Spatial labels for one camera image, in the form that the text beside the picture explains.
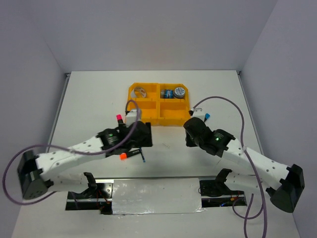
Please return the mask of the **blue cap black highlighter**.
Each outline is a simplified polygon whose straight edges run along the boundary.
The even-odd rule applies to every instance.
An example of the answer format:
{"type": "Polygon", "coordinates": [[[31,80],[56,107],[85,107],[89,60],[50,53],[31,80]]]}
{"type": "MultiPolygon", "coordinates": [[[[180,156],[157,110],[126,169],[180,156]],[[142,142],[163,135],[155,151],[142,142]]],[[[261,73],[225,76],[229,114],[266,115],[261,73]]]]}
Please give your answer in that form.
{"type": "Polygon", "coordinates": [[[204,118],[204,122],[206,122],[209,118],[210,118],[210,114],[206,113],[205,118],[204,118]]]}

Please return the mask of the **orange cap black highlighter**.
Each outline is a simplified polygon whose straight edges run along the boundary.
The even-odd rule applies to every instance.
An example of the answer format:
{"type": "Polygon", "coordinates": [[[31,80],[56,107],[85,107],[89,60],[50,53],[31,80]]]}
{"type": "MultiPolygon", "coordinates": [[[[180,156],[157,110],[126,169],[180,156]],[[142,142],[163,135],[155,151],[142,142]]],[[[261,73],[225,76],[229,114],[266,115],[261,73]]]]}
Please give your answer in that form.
{"type": "Polygon", "coordinates": [[[136,150],[121,153],[119,157],[123,161],[123,160],[130,158],[130,157],[136,156],[138,154],[141,154],[141,149],[136,149],[136,150]]]}

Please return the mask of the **pink cap black highlighter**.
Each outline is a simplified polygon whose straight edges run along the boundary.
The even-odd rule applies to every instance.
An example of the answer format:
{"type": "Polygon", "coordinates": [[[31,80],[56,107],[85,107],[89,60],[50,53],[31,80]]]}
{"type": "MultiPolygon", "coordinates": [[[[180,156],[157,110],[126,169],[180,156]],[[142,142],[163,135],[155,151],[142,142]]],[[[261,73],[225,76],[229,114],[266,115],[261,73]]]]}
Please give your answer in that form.
{"type": "Polygon", "coordinates": [[[118,123],[118,127],[119,128],[124,128],[125,127],[125,123],[123,121],[123,118],[120,114],[116,115],[116,119],[117,119],[117,123],[118,123]]]}

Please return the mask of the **silver clear tape roll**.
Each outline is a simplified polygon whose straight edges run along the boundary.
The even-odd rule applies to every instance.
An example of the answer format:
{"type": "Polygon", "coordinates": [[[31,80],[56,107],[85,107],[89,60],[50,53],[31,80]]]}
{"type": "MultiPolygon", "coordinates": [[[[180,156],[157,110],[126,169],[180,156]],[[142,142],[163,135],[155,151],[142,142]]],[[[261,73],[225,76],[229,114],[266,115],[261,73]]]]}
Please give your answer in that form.
{"type": "Polygon", "coordinates": [[[142,87],[134,87],[130,93],[131,98],[146,98],[147,92],[142,87]]]}

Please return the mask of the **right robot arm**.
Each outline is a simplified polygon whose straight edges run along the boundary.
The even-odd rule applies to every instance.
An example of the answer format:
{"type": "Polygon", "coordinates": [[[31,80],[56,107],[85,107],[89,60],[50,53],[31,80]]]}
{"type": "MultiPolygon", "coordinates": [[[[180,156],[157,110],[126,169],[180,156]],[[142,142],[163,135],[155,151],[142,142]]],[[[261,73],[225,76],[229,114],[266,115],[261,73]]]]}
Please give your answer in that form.
{"type": "Polygon", "coordinates": [[[197,117],[186,121],[184,128],[188,147],[199,147],[212,156],[232,161],[255,173],[251,176],[228,168],[222,169],[215,178],[215,188],[219,193],[226,194],[230,190],[266,192],[275,207],[287,213],[294,212],[305,188],[304,173],[300,166],[287,166],[243,147],[230,133],[222,129],[212,131],[197,117]]]}

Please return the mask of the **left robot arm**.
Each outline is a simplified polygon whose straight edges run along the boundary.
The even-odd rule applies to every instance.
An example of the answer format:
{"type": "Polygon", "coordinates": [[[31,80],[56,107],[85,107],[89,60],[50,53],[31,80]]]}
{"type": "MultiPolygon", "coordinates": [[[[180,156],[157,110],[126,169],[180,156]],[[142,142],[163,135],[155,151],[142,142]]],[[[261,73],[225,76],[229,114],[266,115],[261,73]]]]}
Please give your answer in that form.
{"type": "Polygon", "coordinates": [[[56,151],[35,154],[28,149],[23,152],[17,168],[22,198],[32,200],[48,191],[74,191],[86,198],[97,192],[95,178],[91,172],[79,176],[61,177],[61,173],[97,159],[98,155],[110,157],[129,153],[132,149],[151,147],[151,124],[142,121],[130,125],[118,122],[118,127],[108,128],[96,136],[74,146],[56,147],[56,151]]]}

